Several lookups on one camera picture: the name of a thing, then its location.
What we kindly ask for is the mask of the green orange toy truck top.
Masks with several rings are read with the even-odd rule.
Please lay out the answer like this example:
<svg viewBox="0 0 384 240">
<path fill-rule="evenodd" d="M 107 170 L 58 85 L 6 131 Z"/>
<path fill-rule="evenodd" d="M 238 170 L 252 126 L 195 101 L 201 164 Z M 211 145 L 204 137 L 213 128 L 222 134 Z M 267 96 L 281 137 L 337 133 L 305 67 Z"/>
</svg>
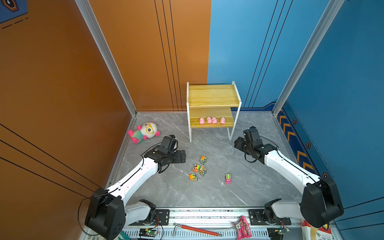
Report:
<svg viewBox="0 0 384 240">
<path fill-rule="evenodd" d="M 201 157 L 201 164 L 204 165 L 207 162 L 207 157 L 202 156 Z"/>
</svg>

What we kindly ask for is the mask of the pink toy truck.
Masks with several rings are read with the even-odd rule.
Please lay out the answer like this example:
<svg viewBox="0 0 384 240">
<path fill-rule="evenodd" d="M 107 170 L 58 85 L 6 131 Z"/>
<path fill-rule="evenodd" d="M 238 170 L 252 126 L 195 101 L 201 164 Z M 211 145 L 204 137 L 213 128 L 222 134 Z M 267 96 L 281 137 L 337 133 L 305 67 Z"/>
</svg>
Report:
<svg viewBox="0 0 384 240">
<path fill-rule="evenodd" d="M 231 174 L 227 173 L 225 177 L 225 184 L 230 185 L 231 182 Z"/>
</svg>

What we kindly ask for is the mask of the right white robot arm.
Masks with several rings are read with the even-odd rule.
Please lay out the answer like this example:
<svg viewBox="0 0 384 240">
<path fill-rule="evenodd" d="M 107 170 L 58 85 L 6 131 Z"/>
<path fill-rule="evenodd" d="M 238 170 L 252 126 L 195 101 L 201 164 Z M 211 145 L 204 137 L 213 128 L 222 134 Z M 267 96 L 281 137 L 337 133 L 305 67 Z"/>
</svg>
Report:
<svg viewBox="0 0 384 240">
<path fill-rule="evenodd" d="M 301 193 L 299 202 L 275 199 L 265 204 L 261 215 L 268 225 L 283 219 L 305 220 L 315 228 L 323 227 L 344 214 L 344 207 L 336 182 L 313 174 L 286 158 L 276 146 L 264 144 L 256 127 L 243 131 L 234 147 L 275 170 L 293 184 Z"/>
</svg>

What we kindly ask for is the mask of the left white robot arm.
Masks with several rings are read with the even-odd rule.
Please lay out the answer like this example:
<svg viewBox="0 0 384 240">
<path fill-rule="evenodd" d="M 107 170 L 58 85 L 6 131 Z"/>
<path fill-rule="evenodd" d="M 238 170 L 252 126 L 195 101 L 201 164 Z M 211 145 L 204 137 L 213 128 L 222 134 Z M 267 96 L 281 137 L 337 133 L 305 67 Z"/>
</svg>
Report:
<svg viewBox="0 0 384 240">
<path fill-rule="evenodd" d="M 128 201 L 151 176 L 163 173 L 171 164 L 185 163 L 186 152 L 178 146 L 174 135 L 165 136 L 161 143 L 142 154 L 139 164 L 120 181 L 107 189 L 97 189 L 89 198 L 85 226 L 106 240 L 113 240 L 125 226 L 153 223 L 155 204 L 139 200 L 129 205 Z"/>
</svg>

